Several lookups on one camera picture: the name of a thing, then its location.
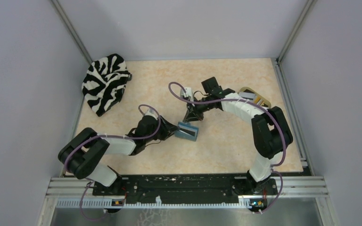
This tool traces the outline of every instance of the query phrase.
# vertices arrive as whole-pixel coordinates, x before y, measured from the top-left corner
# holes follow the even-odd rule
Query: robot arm
[[[68,162],[68,170],[78,179],[89,178],[100,182],[104,186],[111,186],[121,176],[114,169],[99,163],[100,159],[105,154],[136,155],[142,152],[146,144],[152,140],[166,140],[172,136],[178,127],[169,123],[162,116],[159,117],[161,120],[160,128],[154,136],[146,139],[130,140],[104,137],[103,135],[103,137],[94,139],[83,146],[83,148],[88,148],[87,152],[82,148],[77,150]],[[149,109],[139,121],[138,126],[131,129],[124,138],[146,137],[153,134],[157,127],[158,117]],[[93,129],[85,128],[59,152],[59,160],[64,164],[69,154],[76,147],[97,135],[97,132]]]
[[[202,86],[206,96],[201,100],[197,100],[191,95],[192,90],[190,88],[185,88],[186,93],[181,91],[181,96],[184,99],[197,102],[219,99],[242,99],[234,90],[223,90],[218,85],[215,77],[203,81]],[[252,125],[258,155],[252,168],[247,173],[247,181],[253,192],[261,191],[263,185],[270,178],[271,165],[278,163],[282,157],[282,141],[279,132],[276,128],[270,130],[269,125],[273,125],[273,122],[267,114],[257,107],[241,101],[222,101],[203,105],[188,103],[184,122],[201,121],[204,118],[203,113],[214,108],[230,112]],[[292,143],[293,137],[282,110],[279,107],[267,110],[281,127],[286,146],[288,146]]]

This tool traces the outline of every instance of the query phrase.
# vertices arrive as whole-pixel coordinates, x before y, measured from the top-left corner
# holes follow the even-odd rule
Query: blue rectangular object
[[[192,126],[189,123],[178,122],[178,130],[174,132],[174,135],[178,138],[196,141],[199,128]]]

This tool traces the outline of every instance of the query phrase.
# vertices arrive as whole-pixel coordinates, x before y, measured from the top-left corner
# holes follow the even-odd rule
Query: white wall
[[[362,225],[362,1],[318,1],[282,65],[341,225]]]
[[[48,0],[0,0],[0,226],[36,224],[87,67]]]
[[[60,0],[93,59],[277,57],[306,0]]]

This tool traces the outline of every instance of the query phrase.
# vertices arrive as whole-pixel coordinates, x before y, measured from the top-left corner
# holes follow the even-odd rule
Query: zebra print cloth
[[[82,83],[82,93],[93,112],[100,117],[121,101],[125,84],[131,78],[124,59],[112,54],[92,62]]]

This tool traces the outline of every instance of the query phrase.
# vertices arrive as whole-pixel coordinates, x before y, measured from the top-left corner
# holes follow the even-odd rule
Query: beige table surface
[[[252,88],[286,114],[269,58],[129,61],[126,64],[133,77],[127,83],[122,101],[102,117],[84,103],[77,133],[91,127],[98,133],[126,134],[142,118],[137,109],[139,104],[153,106],[169,122],[177,124],[185,115],[186,104],[170,94],[168,83],[177,81],[194,91],[203,91],[201,82],[212,76],[223,89],[238,92],[244,86]],[[179,93],[177,86],[173,89]],[[208,111],[204,116],[203,121],[192,123],[199,127],[196,142],[171,137],[148,146],[136,156],[105,155],[101,163],[120,174],[241,173],[249,170],[257,155],[250,124],[219,109]],[[285,162],[277,169],[303,171],[295,143],[287,148]]]

